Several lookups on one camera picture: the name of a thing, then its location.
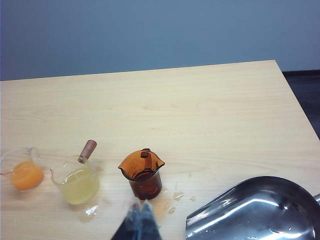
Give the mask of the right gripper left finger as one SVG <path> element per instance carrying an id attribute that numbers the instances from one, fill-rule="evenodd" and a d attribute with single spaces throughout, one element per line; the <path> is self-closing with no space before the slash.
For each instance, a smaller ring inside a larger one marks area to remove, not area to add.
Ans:
<path id="1" fill-rule="evenodd" d="M 129 207 L 127 215 L 112 236 L 112 240 L 137 240 L 140 225 L 140 202 L 135 200 Z"/>

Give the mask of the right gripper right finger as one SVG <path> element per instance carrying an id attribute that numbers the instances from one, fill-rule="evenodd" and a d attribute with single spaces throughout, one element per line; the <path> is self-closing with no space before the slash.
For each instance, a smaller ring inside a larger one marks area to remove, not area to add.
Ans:
<path id="1" fill-rule="evenodd" d="M 162 237 L 154 216 L 152 205 L 145 201 L 139 217 L 139 240 L 161 240 Z"/>

